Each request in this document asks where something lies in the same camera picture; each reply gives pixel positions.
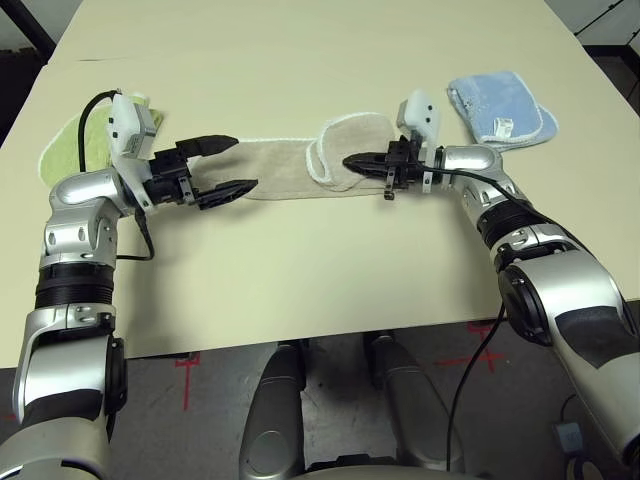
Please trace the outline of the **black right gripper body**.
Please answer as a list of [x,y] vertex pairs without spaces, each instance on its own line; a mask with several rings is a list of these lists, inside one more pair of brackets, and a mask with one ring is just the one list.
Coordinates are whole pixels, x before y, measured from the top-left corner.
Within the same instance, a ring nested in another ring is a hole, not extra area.
[[440,186],[444,167],[444,148],[423,146],[420,139],[401,137],[389,143],[384,159],[386,182],[384,199],[394,200],[396,190],[429,194]]

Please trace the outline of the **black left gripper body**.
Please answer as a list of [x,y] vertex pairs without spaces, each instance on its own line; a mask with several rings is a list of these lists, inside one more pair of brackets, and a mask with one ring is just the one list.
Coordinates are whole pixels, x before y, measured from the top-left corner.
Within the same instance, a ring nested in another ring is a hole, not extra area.
[[196,190],[191,181],[188,157],[178,147],[154,154],[149,162],[151,178],[143,182],[153,205],[163,203],[194,204]]

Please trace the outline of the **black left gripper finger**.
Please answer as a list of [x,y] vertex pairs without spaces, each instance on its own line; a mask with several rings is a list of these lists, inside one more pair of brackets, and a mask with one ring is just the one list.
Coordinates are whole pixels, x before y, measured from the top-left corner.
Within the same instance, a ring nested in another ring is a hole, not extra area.
[[206,135],[176,142],[177,149],[186,158],[212,156],[222,153],[238,144],[235,137],[227,135]]
[[249,193],[257,185],[257,180],[231,180],[219,183],[213,189],[197,194],[197,206],[200,210],[207,210],[231,203]]

